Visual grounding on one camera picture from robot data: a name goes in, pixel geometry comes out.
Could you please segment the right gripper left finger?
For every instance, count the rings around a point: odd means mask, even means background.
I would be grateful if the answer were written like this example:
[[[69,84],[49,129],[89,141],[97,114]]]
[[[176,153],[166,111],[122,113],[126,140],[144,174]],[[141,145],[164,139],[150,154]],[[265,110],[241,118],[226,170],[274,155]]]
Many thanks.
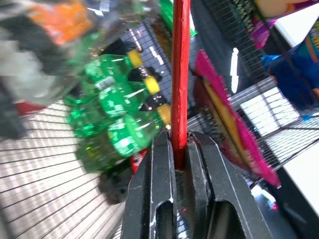
[[[167,131],[152,141],[128,187],[121,238],[177,237],[176,177]]]

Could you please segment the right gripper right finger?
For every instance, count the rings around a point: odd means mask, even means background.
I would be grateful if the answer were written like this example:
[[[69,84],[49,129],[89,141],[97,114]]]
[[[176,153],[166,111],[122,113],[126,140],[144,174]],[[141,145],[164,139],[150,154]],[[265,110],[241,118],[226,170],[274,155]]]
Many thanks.
[[[272,234],[237,169],[211,137],[190,132],[184,195],[192,239],[270,239]]]

